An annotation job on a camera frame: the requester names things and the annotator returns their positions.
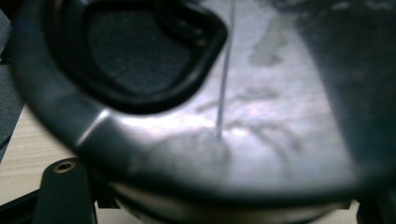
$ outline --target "thin line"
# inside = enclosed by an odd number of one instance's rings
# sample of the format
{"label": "thin line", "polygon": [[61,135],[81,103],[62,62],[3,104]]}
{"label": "thin line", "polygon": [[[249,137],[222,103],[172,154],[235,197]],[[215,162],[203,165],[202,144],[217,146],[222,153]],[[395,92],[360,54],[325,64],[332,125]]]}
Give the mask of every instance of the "thin line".
{"label": "thin line", "polygon": [[235,0],[232,1],[231,8],[231,24],[230,24],[230,38],[228,39],[227,49],[225,52],[224,67],[221,77],[220,96],[219,96],[219,110],[218,119],[216,123],[217,137],[222,138],[224,110],[225,110],[225,96],[227,91],[228,70],[230,66],[231,48],[233,45],[233,31],[235,27]]}

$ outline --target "wooden surface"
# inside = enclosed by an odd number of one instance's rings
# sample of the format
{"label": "wooden surface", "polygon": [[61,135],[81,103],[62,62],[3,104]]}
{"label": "wooden surface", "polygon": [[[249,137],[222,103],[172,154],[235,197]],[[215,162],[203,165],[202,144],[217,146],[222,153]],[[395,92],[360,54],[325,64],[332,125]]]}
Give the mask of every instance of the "wooden surface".
{"label": "wooden surface", "polygon": [[[39,188],[41,174],[47,166],[73,157],[54,140],[25,107],[8,149],[0,164],[0,204],[7,203]],[[349,210],[335,211],[312,224],[356,224],[357,204]],[[124,210],[97,210],[100,224],[141,223]]]}

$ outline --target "metal hole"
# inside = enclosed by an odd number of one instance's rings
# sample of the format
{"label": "metal hole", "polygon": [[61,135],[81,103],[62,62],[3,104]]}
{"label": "metal hole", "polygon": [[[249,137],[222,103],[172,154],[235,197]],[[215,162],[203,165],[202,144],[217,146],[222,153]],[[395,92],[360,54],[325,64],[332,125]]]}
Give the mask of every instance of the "metal hole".
{"label": "metal hole", "polygon": [[53,172],[57,174],[62,174],[66,173],[70,170],[73,170],[76,167],[76,164],[72,161],[67,161],[62,164],[57,165],[55,168],[53,168]]}

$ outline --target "dark background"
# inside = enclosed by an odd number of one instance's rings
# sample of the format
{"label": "dark background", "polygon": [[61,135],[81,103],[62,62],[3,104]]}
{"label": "dark background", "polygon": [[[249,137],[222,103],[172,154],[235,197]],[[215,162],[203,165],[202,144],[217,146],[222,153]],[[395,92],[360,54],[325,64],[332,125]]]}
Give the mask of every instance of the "dark background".
{"label": "dark background", "polygon": [[[10,31],[9,18],[0,10],[0,53],[7,45]],[[23,107],[9,70],[9,64],[0,64],[0,161]]]}

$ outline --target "black bracket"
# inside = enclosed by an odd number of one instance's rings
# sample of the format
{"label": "black bracket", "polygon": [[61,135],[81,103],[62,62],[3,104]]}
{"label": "black bracket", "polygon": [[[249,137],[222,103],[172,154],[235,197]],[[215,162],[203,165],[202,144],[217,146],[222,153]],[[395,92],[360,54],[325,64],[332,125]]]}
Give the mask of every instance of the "black bracket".
{"label": "black bracket", "polygon": [[79,159],[50,165],[39,190],[0,206],[1,223],[97,223],[99,208],[119,208],[97,175]]}

